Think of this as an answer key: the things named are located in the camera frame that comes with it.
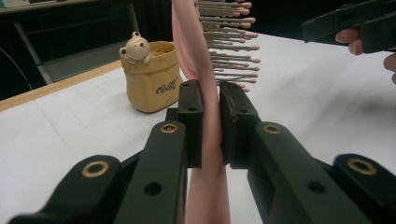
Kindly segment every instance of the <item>yellow basket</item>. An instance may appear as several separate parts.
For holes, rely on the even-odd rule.
[[[164,109],[178,100],[180,77],[175,47],[172,42],[149,43],[153,55],[149,63],[130,63],[121,56],[127,83],[127,95],[137,110],[151,113]]]

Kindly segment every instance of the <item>finger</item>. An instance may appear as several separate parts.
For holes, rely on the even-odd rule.
[[[361,43],[361,39],[356,39],[349,43],[349,52],[354,55],[363,54],[363,44]]]
[[[359,38],[359,36],[359,26],[354,26],[338,32],[338,34],[335,36],[335,40],[339,43],[346,44],[356,40]]]
[[[384,60],[384,67],[389,71],[396,72],[396,53],[389,55]]]

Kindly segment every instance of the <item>bear toy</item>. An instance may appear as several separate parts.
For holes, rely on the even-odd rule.
[[[120,55],[126,56],[130,63],[140,60],[143,60],[143,63],[149,63],[152,57],[149,51],[149,42],[138,32],[132,33],[132,39],[126,43],[125,48],[120,48]]]

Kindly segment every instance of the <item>comb teeth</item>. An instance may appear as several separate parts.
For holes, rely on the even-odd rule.
[[[249,13],[251,3],[245,2],[245,0],[234,2],[195,0],[195,5],[200,14],[199,19],[204,29],[216,81],[255,83],[258,75],[247,72],[258,72],[260,68],[252,66],[252,64],[259,63],[260,59],[251,58],[250,55],[240,55],[238,52],[260,48],[257,45],[246,45],[247,41],[258,35],[243,30],[249,28],[255,19],[251,17],[237,18]],[[240,86],[244,91],[248,91],[245,85],[240,84]]]

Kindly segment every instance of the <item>white table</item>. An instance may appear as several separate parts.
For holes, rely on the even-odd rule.
[[[261,35],[258,83],[248,97],[262,120],[286,126],[317,159],[369,157],[396,174],[396,86],[388,52],[355,57],[344,47]],[[0,112],[0,223],[41,209],[78,161],[123,161],[142,149],[165,110],[140,113],[121,68]],[[246,171],[228,170],[233,223],[261,223]]]

